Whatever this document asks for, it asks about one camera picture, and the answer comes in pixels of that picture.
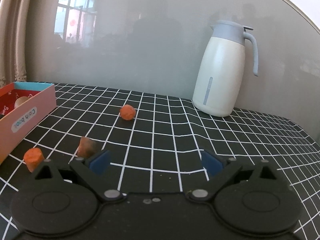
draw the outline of gray wall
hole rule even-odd
[[[64,49],[53,37],[58,0],[31,0],[26,37],[29,80],[191,98],[212,34],[210,24],[234,20],[254,28],[260,56],[260,77],[255,77],[252,46],[246,43],[236,106],[290,118],[317,139],[320,35],[282,0],[96,2],[90,46]]]

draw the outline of beige curtain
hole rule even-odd
[[[30,0],[0,0],[0,88],[26,81],[25,35]]]

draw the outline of blue gripper pad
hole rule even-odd
[[[110,164],[110,154],[109,150],[103,150],[87,159],[85,164],[94,173],[101,175]]]
[[[202,166],[212,175],[216,175],[225,167],[224,161],[216,154],[207,150],[201,151]]]

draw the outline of screw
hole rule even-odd
[[[104,192],[104,195],[107,198],[117,198],[121,195],[121,193],[116,189],[108,189],[107,191]]]
[[[192,192],[194,197],[203,198],[208,196],[208,192],[205,189],[196,189]]]
[[[161,201],[161,198],[154,197],[154,198],[152,199],[152,201],[153,201],[153,202],[160,202],[160,201]]]
[[[145,203],[145,204],[151,204],[151,203],[152,203],[152,200],[149,199],[149,198],[146,198],[146,199],[144,199],[142,202]]]

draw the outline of box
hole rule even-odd
[[[22,96],[29,99],[14,109]],[[0,89],[0,164],[56,106],[54,84],[13,82]]]

